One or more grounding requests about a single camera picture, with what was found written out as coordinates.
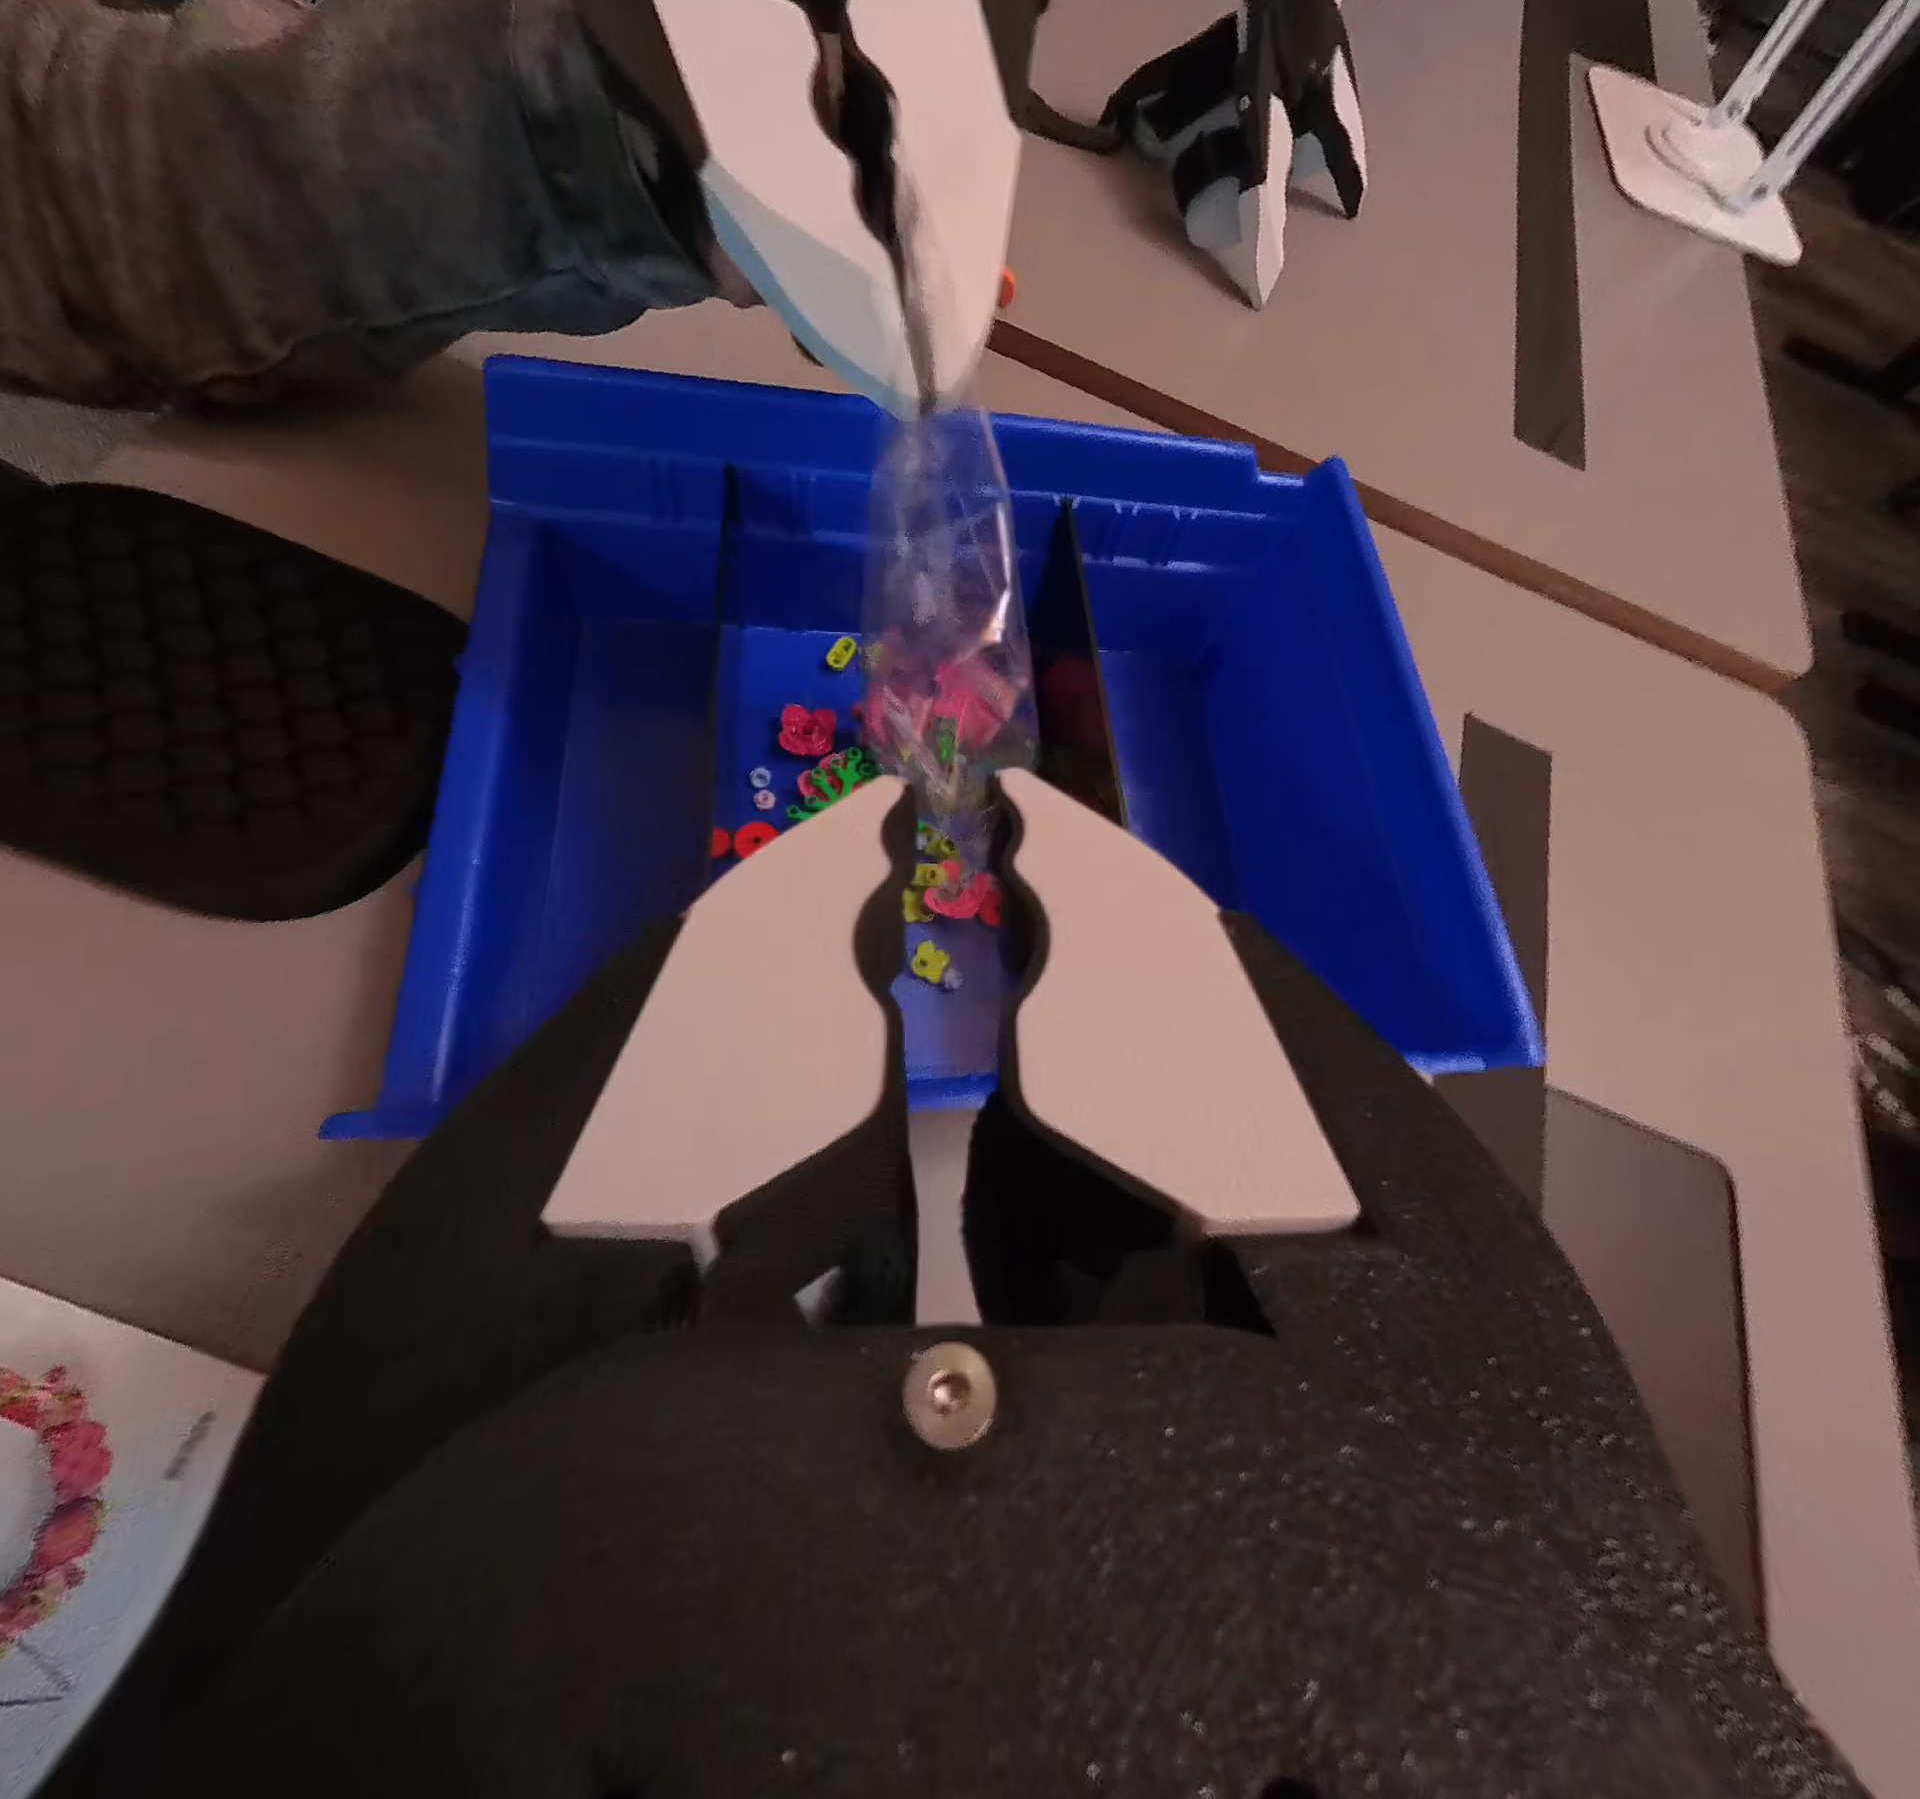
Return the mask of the pile of colourful lego pieces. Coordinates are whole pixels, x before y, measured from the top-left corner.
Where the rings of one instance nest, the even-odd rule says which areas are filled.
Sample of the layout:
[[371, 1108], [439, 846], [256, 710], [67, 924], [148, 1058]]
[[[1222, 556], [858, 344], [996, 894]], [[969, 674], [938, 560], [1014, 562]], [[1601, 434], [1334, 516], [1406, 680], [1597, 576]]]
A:
[[[906, 768], [906, 758], [866, 728], [865, 640], [732, 626], [729, 652], [732, 862], [714, 878]], [[986, 782], [972, 780], [957, 804], [938, 800], [930, 784], [918, 794], [914, 866], [903, 896], [903, 988], [959, 1012], [963, 998], [985, 1000], [1000, 982], [1007, 946]]]

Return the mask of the blue plastic bin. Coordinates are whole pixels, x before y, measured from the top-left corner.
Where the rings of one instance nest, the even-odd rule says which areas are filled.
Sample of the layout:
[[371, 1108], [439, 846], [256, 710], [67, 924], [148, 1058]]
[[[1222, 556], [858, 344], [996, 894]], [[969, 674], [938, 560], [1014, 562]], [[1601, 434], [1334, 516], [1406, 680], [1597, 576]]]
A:
[[[853, 396], [486, 364], [490, 528], [372, 1108], [421, 1140], [708, 878], [732, 626], [855, 632], [881, 416]], [[1429, 1076], [1538, 1066], [1532, 998], [1341, 462], [994, 416], [1032, 606], [1074, 500], [1127, 828]]]

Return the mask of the black mesh pad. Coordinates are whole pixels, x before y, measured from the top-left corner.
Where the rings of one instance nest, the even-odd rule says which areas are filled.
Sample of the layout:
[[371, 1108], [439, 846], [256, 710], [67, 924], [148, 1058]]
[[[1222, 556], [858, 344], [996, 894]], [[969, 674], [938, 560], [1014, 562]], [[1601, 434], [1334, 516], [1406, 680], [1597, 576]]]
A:
[[216, 920], [355, 904], [427, 844], [466, 640], [250, 524], [4, 468], [4, 850]]

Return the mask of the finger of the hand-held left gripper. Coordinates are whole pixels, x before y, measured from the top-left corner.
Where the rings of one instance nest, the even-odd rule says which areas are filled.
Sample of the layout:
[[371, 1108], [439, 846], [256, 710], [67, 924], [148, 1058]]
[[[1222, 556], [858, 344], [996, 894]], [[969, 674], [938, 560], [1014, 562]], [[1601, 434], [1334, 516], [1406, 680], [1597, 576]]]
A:
[[795, 0], [650, 2], [726, 260], [814, 362], [894, 418], [920, 418], [900, 270], [814, 104], [823, 50], [808, 14]]
[[961, 402], [1000, 310], [1020, 132], [983, 0], [848, 0], [891, 110], [891, 198], [918, 402]]

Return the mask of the white folding stand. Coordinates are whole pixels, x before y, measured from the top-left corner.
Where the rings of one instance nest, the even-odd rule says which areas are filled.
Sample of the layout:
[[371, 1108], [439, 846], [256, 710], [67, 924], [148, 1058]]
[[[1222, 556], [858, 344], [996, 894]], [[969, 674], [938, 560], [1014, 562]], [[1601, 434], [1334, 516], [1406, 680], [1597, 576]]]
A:
[[1918, 0], [1884, 0], [1778, 142], [1765, 148], [1750, 126], [1752, 110], [1829, 2], [1787, 0], [1715, 106], [1592, 64], [1590, 100], [1619, 192], [1678, 228], [1773, 268], [1795, 268], [1804, 242], [1788, 188], [1918, 22]]

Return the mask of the black bin divider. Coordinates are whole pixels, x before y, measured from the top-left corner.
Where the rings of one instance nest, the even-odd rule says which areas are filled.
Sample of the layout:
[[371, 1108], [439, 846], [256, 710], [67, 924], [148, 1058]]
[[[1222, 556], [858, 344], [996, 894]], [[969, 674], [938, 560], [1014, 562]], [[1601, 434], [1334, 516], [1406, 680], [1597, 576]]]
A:
[[722, 468], [722, 510], [718, 518], [717, 534], [717, 554], [714, 554], [714, 582], [712, 582], [712, 604], [711, 604], [711, 658], [708, 658], [708, 676], [706, 676], [706, 760], [703, 770], [703, 786], [706, 792], [706, 818], [712, 830], [718, 830], [726, 836], [726, 850], [714, 852], [714, 844], [708, 846], [708, 864], [706, 874], [714, 878], [722, 864], [732, 862], [734, 858], [734, 808], [732, 792], [734, 788], [724, 780], [724, 760], [729, 756], [729, 726], [732, 708], [729, 704], [730, 694], [730, 606], [732, 606], [732, 586], [734, 586], [734, 556], [740, 536], [740, 480], [739, 468], [729, 462]]
[[1058, 504], [1052, 520], [1027, 626], [1038, 722], [1036, 772], [1068, 798], [1127, 828], [1125, 782], [1073, 498]]

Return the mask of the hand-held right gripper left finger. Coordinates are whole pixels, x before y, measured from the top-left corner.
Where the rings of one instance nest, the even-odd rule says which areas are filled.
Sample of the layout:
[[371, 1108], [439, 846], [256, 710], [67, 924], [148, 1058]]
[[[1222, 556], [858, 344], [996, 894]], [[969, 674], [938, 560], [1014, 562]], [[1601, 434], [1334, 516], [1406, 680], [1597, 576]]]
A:
[[870, 782], [699, 896], [542, 1208], [553, 1236], [722, 1248], [726, 1216], [874, 1116], [893, 1004], [857, 928], [910, 810]]

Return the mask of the flower print instruction booklet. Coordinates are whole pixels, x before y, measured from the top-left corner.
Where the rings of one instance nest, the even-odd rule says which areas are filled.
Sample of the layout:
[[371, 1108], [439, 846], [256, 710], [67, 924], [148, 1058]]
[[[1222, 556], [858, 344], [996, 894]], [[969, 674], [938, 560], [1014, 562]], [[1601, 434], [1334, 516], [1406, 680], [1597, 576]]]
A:
[[144, 1637], [265, 1377], [2, 1283], [2, 1793], [32, 1795]]

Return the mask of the person's left forearm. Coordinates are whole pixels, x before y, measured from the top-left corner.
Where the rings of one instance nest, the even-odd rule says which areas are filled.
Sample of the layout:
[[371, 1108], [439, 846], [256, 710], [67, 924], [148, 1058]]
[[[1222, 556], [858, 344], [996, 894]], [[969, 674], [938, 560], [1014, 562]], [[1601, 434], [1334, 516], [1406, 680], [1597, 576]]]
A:
[[714, 296], [573, 0], [2, 0], [4, 390], [380, 390]]

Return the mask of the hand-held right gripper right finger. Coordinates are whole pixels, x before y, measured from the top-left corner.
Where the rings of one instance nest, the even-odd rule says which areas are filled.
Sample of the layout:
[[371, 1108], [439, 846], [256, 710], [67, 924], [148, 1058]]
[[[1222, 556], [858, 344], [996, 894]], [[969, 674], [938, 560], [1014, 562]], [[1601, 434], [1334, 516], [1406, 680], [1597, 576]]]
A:
[[1352, 1230], [1357, 1190], [1218, 904], [1034, 772], [996, 784], [1029, 924], [998, 1060], [1016, 1114], [1200, 1236]]

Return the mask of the spare black white gripper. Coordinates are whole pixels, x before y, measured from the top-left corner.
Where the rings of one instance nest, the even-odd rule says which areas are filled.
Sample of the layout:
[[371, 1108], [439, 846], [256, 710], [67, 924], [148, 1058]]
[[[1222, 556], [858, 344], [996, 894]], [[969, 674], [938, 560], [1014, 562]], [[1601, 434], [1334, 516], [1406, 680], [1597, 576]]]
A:
[[1101, 126], [1168, 172], [1187, 240], [1263, 308], [1284, 272], [1289, 200], [1355, 220], [1368, 188], [1345, 0], [1240, 0], [1139, 66]]

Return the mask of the clear printed plastic bag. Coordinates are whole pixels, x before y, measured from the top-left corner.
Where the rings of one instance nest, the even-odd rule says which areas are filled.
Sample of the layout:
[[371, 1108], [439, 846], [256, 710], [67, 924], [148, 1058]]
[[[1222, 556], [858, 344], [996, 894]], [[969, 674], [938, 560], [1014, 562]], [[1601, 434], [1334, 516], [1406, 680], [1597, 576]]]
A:
[[863, 740], [945, 842], [948, 900], [967, 904], [1002, 850], [1000, 776], [1040, 756], [1016, 506], [981, 406], [884, 426], [863, 636]]

